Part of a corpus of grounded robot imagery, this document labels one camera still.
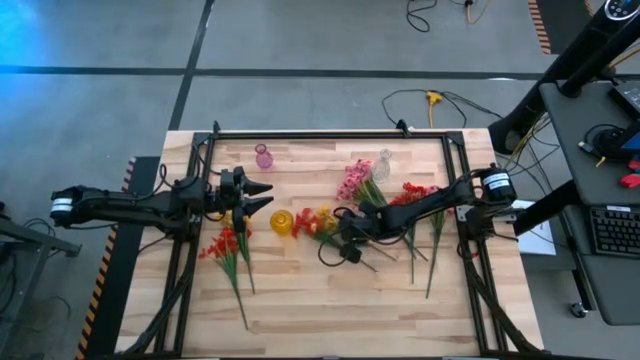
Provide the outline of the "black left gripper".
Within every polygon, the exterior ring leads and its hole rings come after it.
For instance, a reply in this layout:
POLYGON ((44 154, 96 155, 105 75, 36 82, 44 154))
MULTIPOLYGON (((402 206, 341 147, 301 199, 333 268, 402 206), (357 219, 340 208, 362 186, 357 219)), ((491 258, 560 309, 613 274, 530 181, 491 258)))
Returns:
POLYGON ((248 196, 258 195, 270 191, 271 184, 260 183, 249 179, 242 167, 235 167, 233 170, 223 169, 218 173, 219 184, 214 190, 207 193, 205 197, 205 212, 225 214, 233 209, 233 228, 236 233, 246 231, 245 217, 251 217, 260 209, 271 203, 274 198, 242 197, 243 192, 248 196))

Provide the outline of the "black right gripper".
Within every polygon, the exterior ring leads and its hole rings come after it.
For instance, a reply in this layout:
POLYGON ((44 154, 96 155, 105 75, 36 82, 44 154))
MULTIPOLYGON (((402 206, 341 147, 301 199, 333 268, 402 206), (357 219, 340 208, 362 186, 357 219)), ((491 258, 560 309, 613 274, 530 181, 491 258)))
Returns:
MULTIPOLYGON (((395 236, 394 230, 383 227, 378 218, 377 207, 370 201, 362 201, 359 204, 349 204, 344 211, 344 217, 350 220, 350 226, 355 229, 357 236, 364 236, 372 241, 383 241, 395 236)), ((351 262, 359 263, 361 251, 353 243, 342 246, 342 257, 351 262)))

